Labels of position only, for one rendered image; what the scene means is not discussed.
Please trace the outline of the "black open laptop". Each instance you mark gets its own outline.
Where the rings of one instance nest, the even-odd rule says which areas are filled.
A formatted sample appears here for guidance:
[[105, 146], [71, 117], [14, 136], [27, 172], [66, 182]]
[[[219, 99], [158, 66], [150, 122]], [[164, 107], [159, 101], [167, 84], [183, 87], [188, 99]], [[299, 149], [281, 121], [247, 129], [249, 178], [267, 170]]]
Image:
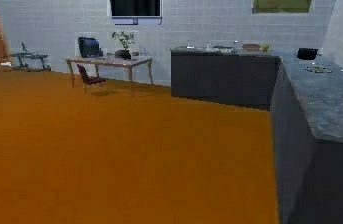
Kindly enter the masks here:
[[96, 58], [103, 55], [99, 42], [92, 37], [79, 37], [78, 46], [83, 58]]

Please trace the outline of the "light wooden table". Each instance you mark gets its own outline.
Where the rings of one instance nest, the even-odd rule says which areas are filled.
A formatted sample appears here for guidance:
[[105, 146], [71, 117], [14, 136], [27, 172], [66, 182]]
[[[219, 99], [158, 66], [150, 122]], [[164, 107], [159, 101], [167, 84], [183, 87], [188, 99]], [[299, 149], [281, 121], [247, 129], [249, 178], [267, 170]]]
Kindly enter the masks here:
[[67, 58], [65, 60], [67, 66], [69, 68], [71, 79], [72, 79], [72, 86], [75, 86], [75, 74], [72, 68], [72, 64], [75, 63], [76, 66], [78, 64], [84, 66], [84, 64], [90, 64], [95, 67], [95, 71], [97, 76], [99, 75], [99, 67], [100, 66], [110, 66], [110, 67], [118, 67], [118, 68], [125, 68], [128, 71], [129, 77], [129, 85], [128, 87], [131, 89], [131, 93], [134, 93], [134, 80], [133, 80], [133, 69], [137, 66], [142, 64], [146, 64], [148, 68], [148, 76], [150, 80], [150, 84], [153, 85], [153, 76], [152, 76], [152, 58], [149, 56], [138, 56], [134, 57], [133, 59], [124, 60], [122, 58], [117, 58], [116, 56], [107, 56], [104, 58], [83, 58], [83, 57], [76, 57], [76, 58]]

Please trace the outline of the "grey sink with tap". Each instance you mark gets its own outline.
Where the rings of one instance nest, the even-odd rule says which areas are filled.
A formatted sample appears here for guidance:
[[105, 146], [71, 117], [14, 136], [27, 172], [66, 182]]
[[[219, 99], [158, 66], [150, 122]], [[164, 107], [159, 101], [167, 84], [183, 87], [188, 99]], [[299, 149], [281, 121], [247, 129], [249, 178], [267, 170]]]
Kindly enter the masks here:
[[205, 50], [208, 52], [231, 53], [233, 51], [233, 48], [219, 45], [213, 46], [211, 43], [207, 43]]

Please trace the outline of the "green plant in black pot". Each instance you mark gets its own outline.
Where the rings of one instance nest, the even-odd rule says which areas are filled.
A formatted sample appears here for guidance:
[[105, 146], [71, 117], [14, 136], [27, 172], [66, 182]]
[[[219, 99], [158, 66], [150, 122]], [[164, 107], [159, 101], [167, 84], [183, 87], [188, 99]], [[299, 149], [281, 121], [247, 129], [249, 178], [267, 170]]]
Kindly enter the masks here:
[[122, 58], [125, 60], [129, 60], [131, 58], [129, 48], [132, 44], [135, 43], [134, 34], [132, 32], [125, 32], [125, 31], [116, 32], [116, 31], [114, 31], [111, 34], [111, 38], [118, 40], [121, 43], [121, 45], [123, 47]]

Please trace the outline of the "dark red chair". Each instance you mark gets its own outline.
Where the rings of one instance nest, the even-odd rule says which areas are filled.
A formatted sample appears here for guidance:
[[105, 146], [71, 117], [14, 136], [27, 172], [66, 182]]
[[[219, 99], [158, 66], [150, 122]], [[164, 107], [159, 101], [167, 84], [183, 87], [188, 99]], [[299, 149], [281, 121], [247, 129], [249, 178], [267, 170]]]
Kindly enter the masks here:
[[107, 82], [106, 78], [102, 77], [91, 77], [87, 74], [87, 71], [84, 66], [78, 64], [77, 68], [79, 70], [82, 82], [84, 84], [84, 92], [87, 92], [88, 88], [93, 86], [93, 85], [98, 85], [98, 84], [105, 84]]

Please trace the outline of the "dark grey kitchen counter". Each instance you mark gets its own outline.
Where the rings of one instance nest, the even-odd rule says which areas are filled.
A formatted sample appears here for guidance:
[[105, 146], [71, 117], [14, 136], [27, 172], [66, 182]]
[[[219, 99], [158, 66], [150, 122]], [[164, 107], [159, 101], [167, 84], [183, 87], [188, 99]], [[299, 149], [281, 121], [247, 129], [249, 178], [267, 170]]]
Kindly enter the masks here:
[[341, 66], [275, 51], [170, 54], [172, 96], [269, 111], [279, 224], [343, 224]]

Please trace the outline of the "black pot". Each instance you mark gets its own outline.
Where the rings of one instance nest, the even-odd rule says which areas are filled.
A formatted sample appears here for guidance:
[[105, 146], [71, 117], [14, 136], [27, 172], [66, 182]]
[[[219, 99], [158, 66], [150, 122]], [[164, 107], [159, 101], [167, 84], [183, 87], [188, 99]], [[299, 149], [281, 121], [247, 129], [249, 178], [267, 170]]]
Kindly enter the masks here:
[[316, 48], [299, 48], [297, 58], [301, 60], [314, 60], [318, 55]]

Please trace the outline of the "low grey side table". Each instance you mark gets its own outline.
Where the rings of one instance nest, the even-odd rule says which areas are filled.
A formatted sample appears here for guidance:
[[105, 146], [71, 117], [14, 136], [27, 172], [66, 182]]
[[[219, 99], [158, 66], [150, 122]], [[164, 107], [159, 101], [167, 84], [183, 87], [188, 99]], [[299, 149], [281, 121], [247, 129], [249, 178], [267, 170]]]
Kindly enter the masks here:
[[[16, 58], [19, 62], [18, 66], [13, 66], [13, 70], [21, 70], [27, 72], [42, 72], [42, 71], [50, 71], [51, 67], [45, 63], [45, 59], [47, 55], [37, 54], [37, 53], [13, 53], [11, 54], [12, 58]], [[41, 68], [32, 68], [27, 63], [24, 63], [23, 60], [38, 60], [41, 62]]]

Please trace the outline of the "round stove burner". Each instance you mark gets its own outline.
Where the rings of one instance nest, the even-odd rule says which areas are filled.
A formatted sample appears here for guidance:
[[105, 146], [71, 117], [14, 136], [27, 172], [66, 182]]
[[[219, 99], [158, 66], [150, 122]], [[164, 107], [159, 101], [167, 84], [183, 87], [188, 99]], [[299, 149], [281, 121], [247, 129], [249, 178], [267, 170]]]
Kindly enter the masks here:
[[305, 68], [305, 70], [312, 73], [332, 73], [330, 68], [324, 66], [308, 66]]

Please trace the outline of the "window with green view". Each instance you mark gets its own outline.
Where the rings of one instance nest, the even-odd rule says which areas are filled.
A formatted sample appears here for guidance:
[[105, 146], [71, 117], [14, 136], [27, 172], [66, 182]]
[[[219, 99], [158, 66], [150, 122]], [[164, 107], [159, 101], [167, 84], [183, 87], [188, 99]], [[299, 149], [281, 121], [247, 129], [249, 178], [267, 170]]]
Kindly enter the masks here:
[[253, 13], [308, 13], [312, 0], [253, 0]]

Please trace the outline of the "black wall television set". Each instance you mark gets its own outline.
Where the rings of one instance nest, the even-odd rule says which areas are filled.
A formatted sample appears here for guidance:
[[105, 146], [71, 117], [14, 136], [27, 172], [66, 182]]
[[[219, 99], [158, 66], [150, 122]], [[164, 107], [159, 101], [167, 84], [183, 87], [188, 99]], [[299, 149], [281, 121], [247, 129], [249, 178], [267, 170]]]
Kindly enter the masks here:
[[115, 25], [160, 25], [162, 0], [110, 0]]

